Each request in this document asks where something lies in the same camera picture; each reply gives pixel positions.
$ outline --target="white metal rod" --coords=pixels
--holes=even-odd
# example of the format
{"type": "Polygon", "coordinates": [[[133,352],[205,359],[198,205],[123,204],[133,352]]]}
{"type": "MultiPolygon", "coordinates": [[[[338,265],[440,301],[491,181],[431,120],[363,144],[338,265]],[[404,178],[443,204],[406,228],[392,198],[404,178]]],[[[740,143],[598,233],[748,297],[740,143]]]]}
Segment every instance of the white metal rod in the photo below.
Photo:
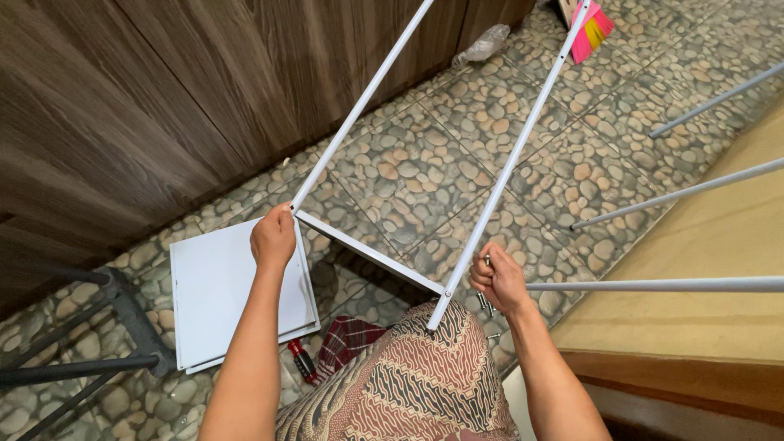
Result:
{"type": "Polygon", "coordinates": [[[558,58],[555,60],[553,68],[550,69],[550,73],[547,75],[547,80],[542,87],[542,91],[539,93],[539,97],[536,99],[531,113],[525,120],[523,131],[517,138],[517,142],[514,143],[514,148],[509,155],[509,159],[506,161],[506,165],[501,171],[501,176],[498,178],[498,181],[496,181],[495,186],[490,193],[490,197],[488,198],[488,201],[482,210],[482,214],[479,216],[479,221],[477,222],[476,226],[474,226],[474,230],[471,232],[471,236],[468,238],[466,247],[463,249],[463,253],[460,254],[460,258],[457,260],[455,269],[452,272],[452,275],[449,277],[449,281],[446,284],[444,293],[438,300],[436,308],[433,311],[433,315],[430,316],[430,321],[427,323],[427,329],[430,331],[435,331],[438,328],[438,323],[441,322],[441,317],[444,316],[446,307],[449,304],[449,301],[452,299],[452,295],[454,294],[455,289],[457,289],[460,278],[463,277],[463,272],[471,261],[471,256],[474,253],[474,249],[479,243],[479,239],[481,239],[482,234],[485,232],[485,227],[487,226],[493,211],[495,211],[495,205],[498,203],[498,200],[503,193],[506,182],[512,175],[512,170],[517,165],[517,158],[520,157],[520,153],[522,152],[526,141],[528,141],[528,135],[531,134],[536,121],[539,119],[539,113],[541,113],[542,107],[550,95],[550,89],[553,88],[553,84],[558,77],[558,73],[561,71],[561,66],[564,64],[564,61],[566,61],[566,56],[569,54],[569,50],[572,48],[572,43],[575,41],[577,32],[579,32],[583,27],[583,20],[585,19],[589,6],[590,0],[585,0],[580,8],[579,13],[577,14],[575,23],[572,25],[572,29],[566,36],[566,41],[561,47],[561,51],[558,53],[558,58]]]}
{"type": "Polygon", "coordinates": [[[373,75],[373,79],[370,80],[370,84],[368,84],[368,87],[365,88],[365,91],[362,93],[362,96],[359,97],[359,100],[354,105],[354,108],[351,109],[351,113],[349,113],[346,117],[346,120],[343,121],[343,125],[338,130],[338,133],[336,133],[335,137],[332,138],[332,142],[329,143],[329,146],[324,151],[324,154],[321,155],[321,158],[318,160],[318,162],[316,162],[316,166],[310,172],[310,175],[308,175],[307,179],[302,184],[302,187],[299,188],[296,196],[294,196],[294,199],[292,200],[292,214],[299,210],[299,206],[302,205],[302,201],[305,200],[305,197],[310,192],[311,188],[313,188],[313,186],[316,184],[318,176],[321,175],[321,172],[324,171],[324,168],[326,168],[329,159],[338,150],[340,143],[343,142],[343,138],[346,137],[348,131],[351,129],[351,126],[354,125],[360,113],[362,113],[362,111],[365,109],[368,101],[370,101],[370,97],[373,96],[373,93],[376,92],[376,89],[379,87],[381,80],[383,80],[384,75],[386,75],[390,70],[390,67],[392,67],[392,63],[394,63],[397,55],[399,55],[400,51],[403,50],[403,46],[405,46],[405,43],[411,37],[411,34],[414,33],[414,30],[419,25],[422,17],[425,16],[425,13],[432,4],[433,0],[424,0],[422,5],[414,14],[414,17],[410,22],[408,22],[408,26],[406,26],[403,30],[403,34],[400,36],[400,38],[397,39],[397,42],[392,47],[389,55],[387,55],[387,58],[384,59],[383,63],[381,63],[381,67],[379,67],[379,70],[376,72],[376,74],[373,75]]]}
{"type": "Polygon", "coordinates": [[[784,275],[715,279],[618,280],[526,283],[529,291],[683,291],[697,293],[784,293],[784,275]]]}
{"type": "Polygon", "coordinates": [[[784,158],[774,159],[773,161],[766,162],[765,164],[754,166],[751,167],[750,169],[741,170],[733,174],[728,174],[727,176],[718,177],[714,180],[709,180],[707,182],[703,182],[702,184],[695,185],[694,187],[684,188],[683,190],[678,190],[668,195],[659,196],[658,198],[653,198],[645,202],[634,204],[632,206],[623,207],[622,209],[613,211],[611,213],[602,214],[601,216],[596,216],[593,219],[585,220],[583,222],[577,222],[573,224],[570,228],[572,230],[576,230],[577,228],[598,224],[599,222],[606,221],[607,219],[624,216],[629,213],[634,213],[635,211],[645,210],[646,208],[650,208],[652,206],[659,206],[662,205],[663,203],[673,201],[675,199],[683,198],[684,196],[695,195],[697,193],[702,193],[703,191],[713,190],[714,188],[719,188],[725,185],[734,184],[735,182],[740,182],[741,180],[746,180],[752,177],[764,175],[766,173],[775,172],[776,170],[779,169],[784,169],[784,158]]]}
{"type": "Polygon", "coordinates": [[[704,103],[703,105],[699,106],[698,108],[694,109],[693,111],[688,112],[686,115],[683,115],[680,118],[675,119],[672,122],[668,122],[664,126],[661,126],[658,129],[652,131],[649,134],[649,136],[651,138],[658,137],[659,135],[661,135],[662,133],[666,132],[667,130],[672,129],[674,126],[677,126],[678,124],[682,124],[683,122],[686,122],[689,119],[694,118],[695,116],[703,113],[704,111],[710,109],[711,107],[715,106],[716,104],[719,104],[721,101],[724,101],[724,100],[728,99],[729,97],[735,95],[736,93],[740,93],[740,92],[748,89],[749,87],[754,86],[758,82],[766,79],[767,77],[775,74],[778,71],[781,71],[782,69],[784,69],[784,61],[782,61],[779,64],[776,64],[774,67],[771,67],[770,69],[766,70],[765,72],[762,72],[761,74],[759,74],[756,77],[750,79],[749,81],[744,82],[740,86],[735,87],[733,90],[730,90],[728,92],[722,93],[718,97],[715,97],[712,100],[708,101],[707,103],[704,103]]]}

